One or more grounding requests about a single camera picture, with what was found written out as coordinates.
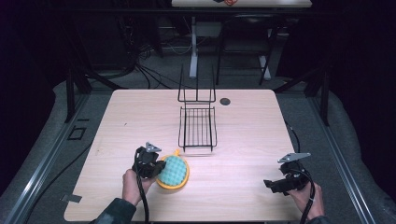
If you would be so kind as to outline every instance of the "cord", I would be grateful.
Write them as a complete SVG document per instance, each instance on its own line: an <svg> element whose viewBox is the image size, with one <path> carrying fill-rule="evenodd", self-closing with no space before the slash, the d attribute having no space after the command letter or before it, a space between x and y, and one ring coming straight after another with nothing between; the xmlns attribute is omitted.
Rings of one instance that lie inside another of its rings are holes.
<svg viewBox="0 0 396 224"><path fill-rule="evenodd" d="M163 85L163 86L164 86L165 88L167 88L167 89L170 89L170 90L172 89L172 88L168 87L167 85L163 84L162 81L161 81L161 80L158 80L154 75L152 75L152 74L146 69L145 66L141 65L140 63L137 63L137 64L136 64L136 67L137 67L137 69L139 69L139 71L140 71L145 77L147 77L147 75L149 75L149 76L151 76L152 78L154 78L154 79L158 82L158 85L157 85L156 88L158 88L159 85Z"/></svg>
<svg viewBox="0 0 396 224"><path fill-rule="evenodd" d="M182 52L179 52L179 51L175 50L175 48L177 48L176 46L173 45L173 44L174 44L174 43L173 43L173 40L175 40L175 39L182 39L182 37L180 37L180 38L172 38L172 39L170 39L170 40L168 40L168 41L166 41L166 42L163 43L164 45L169 46L170 49L171 49L175 54L182 55L182 54L188 53L188 52L190 51L190 49L192 48L192 43L190 43L187 47L185 47L185 48L187 48L187 49L184 50L184 51L182 51Z"/></svg>
<svg viewBox="0 0 396 224"><path fill-rule="evenodd" d="M140 68L140 65L137 65L136 67L137 67L137 70L139 70L143 74L143 76L145 77L146 81L148 82L148 90L149 90L151 84L150 84L148 76L146 75L146 73L144 71L142 71L142 69Z"/></svg>
<svg viewBox="0 0 396 224"><path fill-rule="evenodd" d="M80 69L82 71L84 71L85 73L88 73L88 69L85 69L83 67L80 67ZM132 73L134 71L134 65L125 68L124 70L122 70L121 72L119 72L118 74L112 74L112 75L101 75L101 77L104 77L106 79L113 79L113 78L117 78L117 77L125 77L126 75Z"/></svg>
<svg viewBox="0 0 396 224"><path fill-rule="evenodd" d="M293 171L293 172L297 172L297 173L299 173L301 175L305 175L308 178L309 182L311 183L311 190L310 190L310 193L309 193L309 200L308 200L308 203L305 206L305 210L303 211L303 215L301 216L301 220L300 220L300 224L304 224L305 221L306 221L306 218L308 217L308 213L309 213L309 210L311 209L312 203L314 202L314 199L315 199L315 192L316 192L315 183L312 180L311 174L309 174L308 171L306 171L307 172L307 174L306 174L306 173L301 172L299 170L294 170L294 169L290 169L290 170Z"/></svg>
<svg viewBox="0 0 396 224"><path fill-rule="evenodd" d="M297 153L300 153L301 151L301 146L300 146L300 140L297 136L297 133L294 131L293 127L291 127L291 125L288 124L288 122L285 120L285 124L289 127L289 129L291 130L291 132L293 133L294 137L296 138L297 141Z"/></svg>
<svg viewBox="0 0 396 224"><path fill-rule="evenodd" d="M160 85L165 86L165 88L167 88L167 89L172 90L171 87L165 85L165 84L162 82L162 78L165 78L165 79L167 79L167 80L169 80L169 81L171 81L171 82L174 82L174 83L180 85L179 82L174 81L172 78L166 77L166 76L160 74L159 72L157 72L157 71L155 71L155 70L152 70L152 69L150 69L150 68L144 66L144 65L141 64L140 62L137 62L137 63L136 63L136 67L139 69L139 71L141 71L140 69L144 70L144 72L146 72L147 75L153 77L156 81L159 82ZM154 73L154 74L156 74L156 75L158 75L158 76L160 77L160 80L158 80L156 77L154 77L150 72L151 72L151 73ZM186 88L189 88L189 89L194 89L193 87L190 87L190 86L187 86L187 85L183 85L183 84L181 84L181 86L186 87Z"/></svg>
<svg viewBox="0 0 396 224"><path fill-rule="evenodd" d="M65 170L67 170L67 168L69 168L74 162L76 162L76 160L78 160L82 154L84 154L84 152L86 152L90 146L92 145L92 142L90 142L87 147L84 148L84 150L82 150L81 153L79 153L71 162L69 162L69 164L67 164L62 171L57 174L50 182L49 184L43 189L43 191L40 193L40 195L38 195L38 197L35 199L35 202L33 203L32 207L29 209L29 214L25 220L24 223L27 223L29 221L30 216L32 215L33 211L35 210L35 206L38 204L38 202L40 201L40 199L43 197L44 193L50 188L50 186L59 178L59 176L61 176L61 174L64 173Z"/></svg>
<svg viewBox="0 0 396 224"><path fill-rule="evenodd" d="M149 204L148 204L148 200L146 198L146 193L143 189L142 179L139 175L139 168L138 168L137 164L138 164L138 158L137 158L137 151L136 151L136 153L134 154L134 169L136 170L136 181L137 181L137 186L139 187L140 197L142 198L143 206L145 208L145 223L149 224Z"/></svg>

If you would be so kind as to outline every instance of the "hand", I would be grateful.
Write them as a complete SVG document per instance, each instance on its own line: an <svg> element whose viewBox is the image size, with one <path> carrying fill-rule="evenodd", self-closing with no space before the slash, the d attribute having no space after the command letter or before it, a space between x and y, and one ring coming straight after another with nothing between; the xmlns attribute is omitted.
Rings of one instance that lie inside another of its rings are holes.
<svg viewBox="0 0 396 224"><path fill-rule="evenodd" d="M311 209L309 210L307 219L311 220L314 217L324 216L324 205L322 198L322 190L321 187L314 183L315 185L315 199L312 203ZM300 190L289 190L288 194L293 198L296 203L298 209L301 212L305 210L306 204L308 203L309 196L311 191L311 184L307 184L303 189Z"/></svg>
<svg viewBox="0 0 396 224"><path fill-rule="evenodd" d="M134 206L142 200L140 197L139 187L137 186L136 173L129 169L122 176L122 199L130 202ZM149 191L149 187L154 183L155 178L145 179L142 178L142 187L145 193Z"/></svg>

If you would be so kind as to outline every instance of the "black wire rack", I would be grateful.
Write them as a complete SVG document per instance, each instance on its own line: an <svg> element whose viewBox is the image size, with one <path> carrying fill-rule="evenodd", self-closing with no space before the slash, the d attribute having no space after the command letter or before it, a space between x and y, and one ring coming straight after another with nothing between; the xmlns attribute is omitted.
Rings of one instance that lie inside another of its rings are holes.
<svg viewBox="0 0 396 224"><path fill-rule="evenodd" d="M198 75L193 82L194 87L186 91L181 67L177 99L184 105L180 107L178 145L183 151L187 147L209 147L213 151L218 143L216 111L212 106L216 102L214 75L210 78L209 88L200 86Z"/></svg>

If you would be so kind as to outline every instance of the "black cable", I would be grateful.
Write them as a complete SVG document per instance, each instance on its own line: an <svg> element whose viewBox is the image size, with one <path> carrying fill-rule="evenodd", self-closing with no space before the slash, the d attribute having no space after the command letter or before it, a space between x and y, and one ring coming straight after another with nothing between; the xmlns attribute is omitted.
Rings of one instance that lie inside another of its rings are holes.
<svg viewBox="0 0 396 224"><path fill-rule="evenodd" d="M148 71L150 71L150 72L152 72L152 73L157 74L157 75L160 76L160 77L164 77L164 78L168 79L168 80L171 81L171 82L174 82L174 83L176 83L176 84L178 84L178 85L180 84L179 82L174 81L172 78L166 77L166 76L160 74L159 72L157 72L157 71L155 71L155 70L152 70L152 69L150 69L150 68L148 68L148 67L146 67L146 66L144 66L144 65L142 65L142 64L139 64L139 66L145 68L146 70L148 70ZM186 87L186 88L189 88L189 89L194 89L194 87L190 87L190 86L183 85L183 84L181 84L181 86Z"/></svg>
<svg viewBox="0 0 396 224"><path fill-rule="evenodd" d="M138 164L138 158L136 151L136 153L134 154L134 169L136 170L136 182L137 182L137 186L139 187L140 197L142 198L143 206L145 208L145 223L149 224L149 204L146 198L145 190L143 189L142 179L140 177L139 168L137 164Z"/></svg>
<svg viewBox="0 0 396 224"><path fill-rule="evenodd" d="M69 164L67 164L67 165L62 169L62 171L61 171L59 174L57 174L57 175L49 182L49 184L43 189L43 191L40 193L40 195L38 195L38 197L35 199L35 202L34 202L33 205L31 206L31 208L29 209L29 214L28 214L28 216L27 216L27 218L26 218L26 220L25 220L24 223L27 223L27 222L29 221L29 217L32 215L33 211L35 210L35 206L38 204L38 202L40 201L41 197L43 197L44 193L50 188L50 186L53 184L53 182L55 182L55 181L59 178L59 176L61 176L61 174L62 174L65 170L67 170L67 168L69 168L74 162L76 162L76 160L78 160L78 159L82 156L82 154L84 154L84 152L86 152L86 151L90 148L91 145L92 145L92 142L90 142L90 143L88 144L88 146L85 147L84 150L83 150L81 153L78 154L78 156L76 156L71 162L69 162Z"/></svg>
<svg viewBox="0 0 396 224"><path fill-rule="evenodd" d="M113 79L113 78L117 78L117 77L125 77L126 75L132 73L134 71L134 65L127 67L125 69L123 69L121 72L119 72L118 74L113 74L113 75L101 75L102 77L105 77L107 79Z"/></svg>
<svg viewBox="0 0 396 224"><path fill-rule="evenodd" d="M149 81L148 76L146 76L146 74L144 73L144 71L142 71L142 69L140 68L140 65L136 65L136 67L137 67L137 70L139 70L139 71L142 73L142 75L145 77L146 81L148 82L148 90L149 90L151 84L150 84L150 81Z"/></svg>
<svg viewBox="0 0 396 224"><path fill-rule="evenodd" d="M146 60L151 56L152 47L150 45L142 46L139 50L140 54L138 59Z"/></svg>
<svg viewBox="0 0 396 224"><path fill-rule="evenodd" d="M288 124L288 122L285 120L286 125L289 127L289 129L291 130L291 132L293 133L296 141L297 141L297 153L300 153L301 151L301 146L300 146L300 140L297 136L297 133L294 131L293 127L291 127L291 125Z"/></svg>
<svg viewBox="0 0 396 224"><path fill-rule="evenodd" d="M308 203L305 206L305 210L303 211L303 215L301 216L301 220L300 220L300 224L304 224L305 221L306 221L306 218L308 217L308 213L309 213L309 210L311 209L312 203L315 200L315 193L316 193L315 183L312 180L312 177L311 177L311 175L309 174L308 171L305 170L307 172L307 174L306 174L306 173L304 173L302 171L299 171L299 170L294 170L294 169L290 169L290 170L293 171L293 172L297 172L297 173L299 173L301 175L305 175L308 178L309 182L311 183L311 190L310 190L310 193L309 193L309 200L308 200Z"/></svg>
<svg viewBox="0 0 396 224"><path fill-rule="evenodd" d="M158 78L156 78L154 75L152 75L145 66L141 65L140 63L136 64L136 67L139 68L140 71L144 71L146 72L147 75L151 76L152 78L154 78L159 84L163 85L165 88L172 90L172 88L168 87L167 85L165 85L163 82L161 82L160 80L158 80Z"/></svg>
<svg viewBox="0 0 396 224"><path fill-rule="evenodd" d="M162 83L163 83L163 77L160 77L160 82L157 83L157 86L155 86L154 89L158 89Z"/></svg>

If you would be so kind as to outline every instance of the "table surface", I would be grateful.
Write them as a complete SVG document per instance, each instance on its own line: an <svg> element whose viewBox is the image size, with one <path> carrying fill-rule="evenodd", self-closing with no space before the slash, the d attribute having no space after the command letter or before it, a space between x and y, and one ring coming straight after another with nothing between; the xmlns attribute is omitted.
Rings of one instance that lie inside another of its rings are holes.
<svg viewBox="0 0 396 224"><path fill-rule="evenodd" d="M173 7L230 7L213 0L172 0ZM310 0L238 0L231 7L311 7Z"/></svg>
<svg viewBox="0 0 396 224"><path fill-rule="evenodd" d="M186 148L186 186L148 193L150 221L299 220L291 197L273 193L263 180L283 178L277 160L293 147L276 96L268 90L216 90L218 144ZM220 99L228 98L229 105ZM93 220L121 196L122 175L134 164L135 150L147 141L160 157L178 148L180 108L174 90L114 91L64 213L68 221ZM144 220L143 204L133 220Z"/></svg>

